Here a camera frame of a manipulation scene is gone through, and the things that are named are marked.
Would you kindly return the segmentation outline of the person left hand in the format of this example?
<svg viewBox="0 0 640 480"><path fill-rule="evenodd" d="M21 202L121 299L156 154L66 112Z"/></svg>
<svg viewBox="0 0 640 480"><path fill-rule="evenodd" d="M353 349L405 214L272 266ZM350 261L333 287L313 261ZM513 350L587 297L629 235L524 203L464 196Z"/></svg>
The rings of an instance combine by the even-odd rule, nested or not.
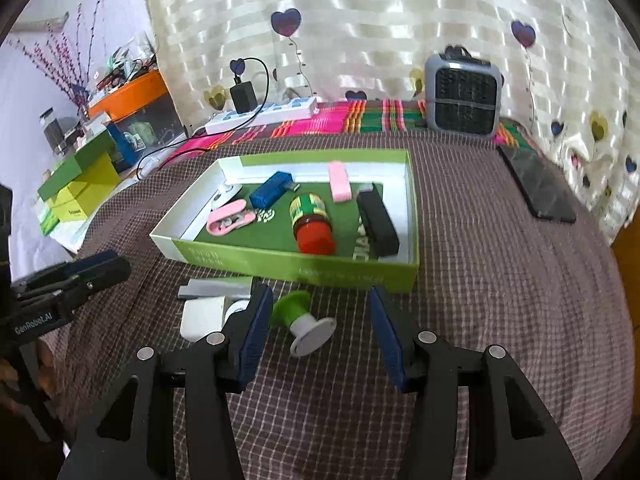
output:
<svg viewBox="0 0 640 480"><path fill-rule="evenodd" d="M54 355L47 341L39 338L1 356L1 406L12 415L27 410L54 415L56 377Z"/></svg>

